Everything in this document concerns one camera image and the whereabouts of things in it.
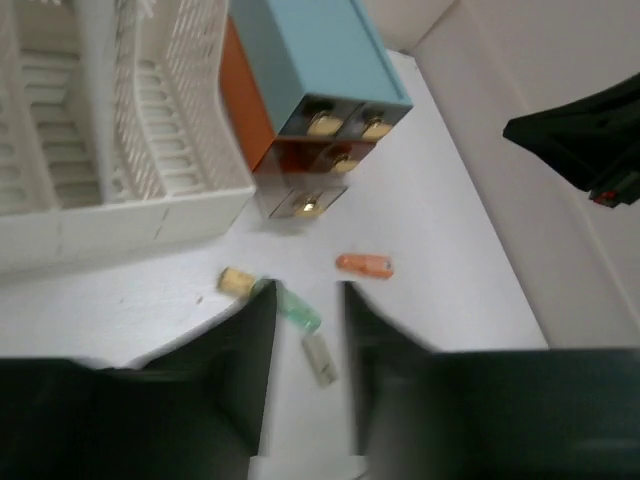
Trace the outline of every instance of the cork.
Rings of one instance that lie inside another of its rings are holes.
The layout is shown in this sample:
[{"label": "cork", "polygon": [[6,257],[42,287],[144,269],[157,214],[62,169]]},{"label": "cork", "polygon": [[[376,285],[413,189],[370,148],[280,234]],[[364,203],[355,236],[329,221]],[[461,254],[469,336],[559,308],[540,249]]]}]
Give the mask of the cork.
[{"label": "cork", "polygon": [[227,267],[220,274],[218,290],[235,297],[248,297],[256,283],[256,277],[235,268]]}]

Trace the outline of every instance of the orange drawer unit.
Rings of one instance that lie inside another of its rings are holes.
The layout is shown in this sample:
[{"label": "orange drawer unit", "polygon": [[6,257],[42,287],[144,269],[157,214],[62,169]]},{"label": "orange drawer unit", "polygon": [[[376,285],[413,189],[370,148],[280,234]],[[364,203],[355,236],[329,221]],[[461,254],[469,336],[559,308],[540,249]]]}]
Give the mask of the orange drawer unit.
[{"label": "orange drawer unit", "polygon": [[360,0],[234,0],[230,12],[220,88],[263,210],[317,218],[411,99]]},{"label": "orange drawer unit", "polygon": [[346,173],[353,170],[376,145],[373,140],[342,140],[327,135],[278,135],[269,119],[233,19],[229,18],[220,88],[229,117],[249,168],[255,171],[274,145],[295,145],[299,166],[309,172]]}]

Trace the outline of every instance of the brass drawer knob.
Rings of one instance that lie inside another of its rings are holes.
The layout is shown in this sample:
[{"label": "brass drawer knob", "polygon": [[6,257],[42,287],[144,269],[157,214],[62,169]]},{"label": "brass drawer knob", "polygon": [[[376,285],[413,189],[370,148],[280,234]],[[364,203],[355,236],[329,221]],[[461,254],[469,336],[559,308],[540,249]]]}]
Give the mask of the brass drawer knob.
[{"label": "brass drawer knob", "polygon": [[335,133],[340,130],[340,127],[342,127],[342,123],[342,119],[334,117],[331,115],[331,112],[324,110],[313,116],[307,134],[323,137],[335,135]]},{"label": "brass drawer knob", "polygon": [[332,173],[348,173],[354,168],[356,168],[358,166],[358,163],[360,162],[355,160],[348,153],[341,153],[336,157],[335,162],[333,163],[333,168],[331,168],[331,172]]},{"label": "brass drawer knob", "polygon": [[316,218],[324,213],[324,208],[318,203],[318,197],[303,195],[293,206],[293,215],[298,218]]},{"label": "brass drawer knob", "polygon": [[389,133],[392,128],[392,125],[383,122],[380,117],[375,117],[367,122],[362,138],[377,141]]}]

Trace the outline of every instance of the white table surface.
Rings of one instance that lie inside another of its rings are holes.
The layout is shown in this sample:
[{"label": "white table surface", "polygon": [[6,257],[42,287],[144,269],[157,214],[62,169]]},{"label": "white table surface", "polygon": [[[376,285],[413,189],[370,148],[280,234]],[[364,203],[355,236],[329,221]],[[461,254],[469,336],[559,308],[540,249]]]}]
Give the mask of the white table surface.
[{"label": "white table surface", "polygon": [[83,356],[112,365],[160,347],[228,308],[228,265],[284,280],[323,317],[341,378],[321,390],[300,334],[281,322],[261,456],[252,477],[347,480],[352,425],[336,282],[343,252],[388,254],[388,281],[360,280],[379,308],[445,350],[547,344],[415,62],[392,54],[415,108],[350,174],[347,193],[304,228],[265,222],[252,201],[197,247],[0,278],[3,356]]}]

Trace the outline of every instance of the white storage crate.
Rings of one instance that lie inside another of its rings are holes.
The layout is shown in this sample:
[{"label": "white storage crate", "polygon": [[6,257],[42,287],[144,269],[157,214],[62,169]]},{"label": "white storage crate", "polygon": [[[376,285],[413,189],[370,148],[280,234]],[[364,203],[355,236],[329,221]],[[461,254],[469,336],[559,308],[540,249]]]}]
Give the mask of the white storage crate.
[{"label": "white storage crate", "polygon": [[255,188],[218,91],[227,9],[0,2],[0,272],[231,226]]}]

